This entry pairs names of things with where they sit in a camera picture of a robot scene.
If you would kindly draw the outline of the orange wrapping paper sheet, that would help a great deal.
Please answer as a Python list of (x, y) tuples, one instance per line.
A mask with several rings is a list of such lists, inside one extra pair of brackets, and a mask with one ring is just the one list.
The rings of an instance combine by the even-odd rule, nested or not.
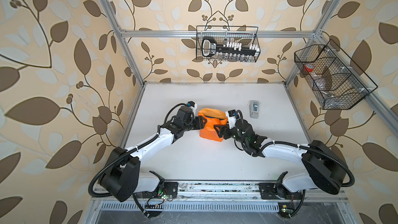
[(204, 108), (199, 111), (198, 115), (203, 117), (206, 122), (204, 128), (200, 130), (200, 137), (207, 140), (222, 142), (223, 138), (218, 136), (214, 126), (227, 125), (228, 118), (225, 112), (212, 108)]

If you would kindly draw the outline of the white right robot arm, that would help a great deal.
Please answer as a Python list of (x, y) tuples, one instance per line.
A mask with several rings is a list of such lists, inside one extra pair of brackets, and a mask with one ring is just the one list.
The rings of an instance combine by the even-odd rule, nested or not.
[(346, 162), (321, 141), (309, 144), (275, 141), (256, 134), (240, 110), (229, 111), (227, 116), (227, 124), (213, 127), (221, 139), (233, 138), (253, 158), (282, 159), (300, 166), (295, 172), (280, 174), (271, 189), (271, 193), (279, 198), (285, 199), (298, 191), (311, 189), (336, 195), (342, 187), (351, 187), (355, 183)]

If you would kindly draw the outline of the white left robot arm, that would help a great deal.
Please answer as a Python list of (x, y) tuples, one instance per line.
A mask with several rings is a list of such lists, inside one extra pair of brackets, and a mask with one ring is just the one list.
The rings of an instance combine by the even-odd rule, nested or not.
[(91, 197), (112, 196), (124, 202), (137, 193), (162, 191), (164, 178), (154, 171), (142, 172), (141, 166), (185, 132), (204, 128), (203, 120), (195, 115), (197, 105), (193, 101), (179, 103), (172, 110), (177, 107), (177, 114), (159, 125), (153, 136), (130, 148), (116, 147), (111, 152), (106, 165), (89, 185)]

